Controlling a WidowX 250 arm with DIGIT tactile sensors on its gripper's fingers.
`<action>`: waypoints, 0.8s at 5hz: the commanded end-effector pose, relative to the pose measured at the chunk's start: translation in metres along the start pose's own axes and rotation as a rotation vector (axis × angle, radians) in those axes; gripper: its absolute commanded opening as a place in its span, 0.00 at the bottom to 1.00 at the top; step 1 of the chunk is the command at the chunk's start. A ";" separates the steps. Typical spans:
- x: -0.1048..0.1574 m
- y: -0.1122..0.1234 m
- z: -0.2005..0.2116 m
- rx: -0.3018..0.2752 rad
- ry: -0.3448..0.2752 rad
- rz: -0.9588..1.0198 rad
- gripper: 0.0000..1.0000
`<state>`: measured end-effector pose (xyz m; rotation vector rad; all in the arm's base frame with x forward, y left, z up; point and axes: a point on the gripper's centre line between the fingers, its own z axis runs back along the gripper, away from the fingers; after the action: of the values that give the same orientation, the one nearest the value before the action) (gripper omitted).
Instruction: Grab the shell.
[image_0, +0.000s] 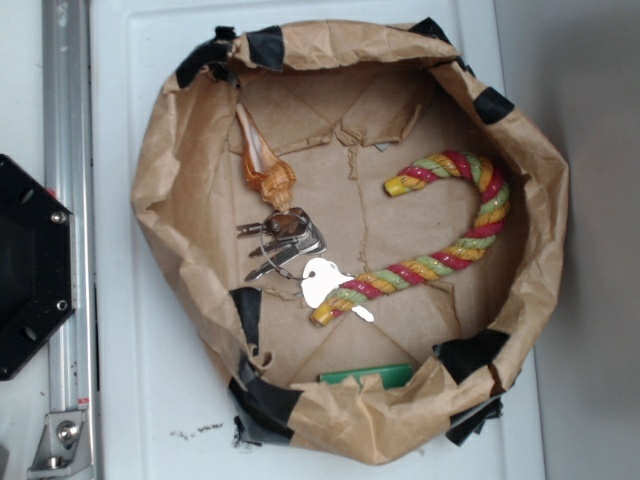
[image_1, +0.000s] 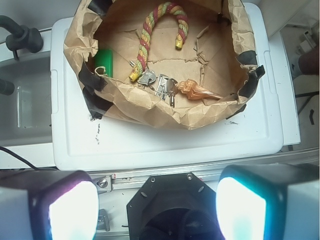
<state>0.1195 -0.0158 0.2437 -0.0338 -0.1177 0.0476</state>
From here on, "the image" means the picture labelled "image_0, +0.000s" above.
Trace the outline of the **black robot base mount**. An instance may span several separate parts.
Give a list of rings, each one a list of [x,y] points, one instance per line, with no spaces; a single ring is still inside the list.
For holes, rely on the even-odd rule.
[[[73,214],[1,156],[1,379],[9,381],[75,311]]]

